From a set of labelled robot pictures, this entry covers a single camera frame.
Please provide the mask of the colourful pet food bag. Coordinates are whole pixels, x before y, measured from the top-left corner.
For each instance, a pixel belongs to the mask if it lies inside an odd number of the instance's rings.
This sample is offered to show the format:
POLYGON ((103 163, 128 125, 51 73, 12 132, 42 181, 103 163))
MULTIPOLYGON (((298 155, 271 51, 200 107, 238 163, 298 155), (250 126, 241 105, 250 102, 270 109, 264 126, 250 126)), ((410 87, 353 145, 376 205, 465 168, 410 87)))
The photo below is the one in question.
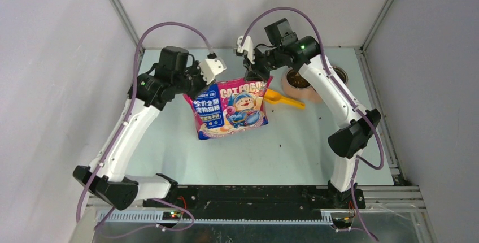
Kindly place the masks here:
POLYGON ((221 138, 267 125, 263 99, 272 79, 219 81, 196 99, 185 94, 193 111, 198 139, 221 138))

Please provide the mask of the pink double bowl stand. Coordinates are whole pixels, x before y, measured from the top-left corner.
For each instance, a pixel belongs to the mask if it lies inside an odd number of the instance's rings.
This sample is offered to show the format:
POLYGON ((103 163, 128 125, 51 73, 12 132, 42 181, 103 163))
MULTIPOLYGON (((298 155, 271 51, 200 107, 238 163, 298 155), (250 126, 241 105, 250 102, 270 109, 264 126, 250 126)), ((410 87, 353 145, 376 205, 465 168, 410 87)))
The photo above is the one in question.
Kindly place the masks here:
MULTIPOLYGON (((320 70, 321 76, 326 78, 326 81, 329 81, 334 85, 334 83, 328 78, 325 70, 320 70)), ((334 77, 337 81, 341 81, 338 75, 333 70, 334 77)), ((294 98, 301 101, 310 101, 312 103, 319 103, 325 104, 324 100, 322 99, 321 95, 317 93, 315 88, 307 82, 297 71, 293 70, 292 68, 288 68, 287 71, 283 74, 281 78, 281 85, 283 92, 290 98, 294 98)), ((349 93, 349 96, 352 96, 354 99, 354 95, 351 94, 348 86, 344 83, 342 84, 343 89, 349 93)))

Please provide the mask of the yellow plastic scoop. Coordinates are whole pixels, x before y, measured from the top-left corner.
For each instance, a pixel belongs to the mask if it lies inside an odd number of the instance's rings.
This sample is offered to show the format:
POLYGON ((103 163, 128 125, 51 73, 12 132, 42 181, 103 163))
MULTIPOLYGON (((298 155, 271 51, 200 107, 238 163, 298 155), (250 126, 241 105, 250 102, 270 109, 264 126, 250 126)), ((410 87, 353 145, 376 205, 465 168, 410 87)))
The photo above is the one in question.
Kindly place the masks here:
POLYGON ((305 103, 283 96, 281 93, 272 89, 268 89, 266 91, 264 95, 264 100, 271 104, 282 103, 298 109, 305 109, 306 107, 305 103))

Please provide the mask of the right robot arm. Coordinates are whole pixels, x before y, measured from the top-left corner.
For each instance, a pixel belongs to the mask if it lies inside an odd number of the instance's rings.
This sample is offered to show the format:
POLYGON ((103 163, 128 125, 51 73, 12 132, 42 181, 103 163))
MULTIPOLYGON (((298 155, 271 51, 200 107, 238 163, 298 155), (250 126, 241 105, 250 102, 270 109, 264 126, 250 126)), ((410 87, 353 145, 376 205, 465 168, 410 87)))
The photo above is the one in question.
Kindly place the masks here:
POLYGON ((272 70, 287 67, 305 79, 321 97, 339 127, 328 137, 336 156, 327 200, 336 208, 348 206, 355 201, 352 195, 362 153, 371 137, 380 141, 377 126, 381 114, 377 109, 368 110, 354 97, 334 71, 319 40, 312 36, 298 38, 285 18, 267 26, 265 32, 272 44, 266 51, 255 47, 246 34, 237 39, 236 54, 244 57, 245 76, 264 81, 272 70))

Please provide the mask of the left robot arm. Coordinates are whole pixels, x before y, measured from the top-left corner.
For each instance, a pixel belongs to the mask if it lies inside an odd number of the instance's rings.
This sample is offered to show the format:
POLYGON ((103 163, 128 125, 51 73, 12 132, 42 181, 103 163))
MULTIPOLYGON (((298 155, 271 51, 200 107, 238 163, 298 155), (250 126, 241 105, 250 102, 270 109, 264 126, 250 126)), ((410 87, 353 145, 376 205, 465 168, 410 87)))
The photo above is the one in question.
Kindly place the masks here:
POLYGON ((103 149, 87 166, 77 166, 73 177, 84 189, 115 209, 124 210, 133 202, 156 198, 163 206, 178 201, 176 182, 165 175, 129 176, 126 170, 141 138, 151 123, 176 95, 197 98, 225 70, 214 53, 203 61, 193 60, 187 50, 167 46, 158 62, 136 78, 128 92, 122 116, 103 149))

